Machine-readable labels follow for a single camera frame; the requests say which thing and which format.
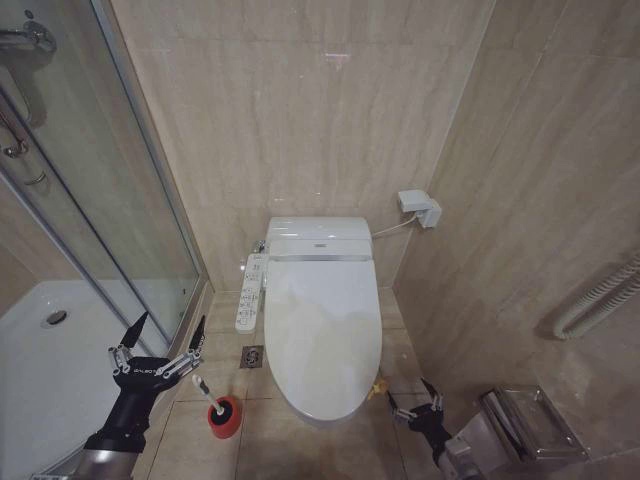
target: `cable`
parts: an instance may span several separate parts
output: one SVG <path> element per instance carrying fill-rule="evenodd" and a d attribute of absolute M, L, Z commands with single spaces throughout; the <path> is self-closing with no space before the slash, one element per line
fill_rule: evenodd
<path fill-rule="evenodd" d="M 407 220 L 404 223 L 401 223 L 400 225 L 396 225 L 395 227 L 385 228 L 384 230 L 380 230 L 379 232 L 372 233 L 371 234 L 371 238 L 376 238 L 376 237 L 382 235 L 383 233 L 387 233 L 387 232 L 390 232 L 392 230 L 395 230 L 396 228 L 400 228 L 400 227 L 404 227 L 405 225 L 409 225 L 416 218 L 418 218 L 418 215 L 416 213 L 414 213 L 413 216 L 409 220 Z"/>

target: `toilet lid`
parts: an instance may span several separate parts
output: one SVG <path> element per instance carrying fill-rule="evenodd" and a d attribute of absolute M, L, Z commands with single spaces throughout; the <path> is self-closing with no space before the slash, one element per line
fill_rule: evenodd
<path fill-rule="evenodd" d="M 380 364 L 373 261 L 270 260 L 267 268 L 265 346 L 280 391 L 315 420 L 347 417 Z"/>

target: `white toilet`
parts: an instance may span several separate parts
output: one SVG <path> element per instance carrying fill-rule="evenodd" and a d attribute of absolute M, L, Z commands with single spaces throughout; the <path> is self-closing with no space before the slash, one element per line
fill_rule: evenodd
<path fill-rule="evenodd" d="M 382 323 L 364 218 L 275 217 L 266 238 L 265 348 L 306 421 L 352 415 L 376 378 Z"/>

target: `shower enclosure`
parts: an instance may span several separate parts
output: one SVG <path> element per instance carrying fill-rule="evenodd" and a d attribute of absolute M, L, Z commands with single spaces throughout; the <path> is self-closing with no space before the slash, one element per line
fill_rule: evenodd
<path fill-rule="evenodd" d="M 0 0 L 0 177 L 13 480 L 102 425 L 107 346 L 148 311 L 138 352 L 171 355 L 208 280 L 108 1 Z"/>

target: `toilet control panel buttons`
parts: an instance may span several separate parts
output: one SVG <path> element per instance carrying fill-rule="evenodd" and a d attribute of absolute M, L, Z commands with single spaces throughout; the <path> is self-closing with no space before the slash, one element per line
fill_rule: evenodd
<path fill-rule="evenodd" d="M 256 318 L 260 307 L 260 289 L 266 263 L 267 255 L 264 253 L 252 253 L 247 259 L 238 313 L 236 314 L 238 333 L 253 333 L 256 328 Z"/>

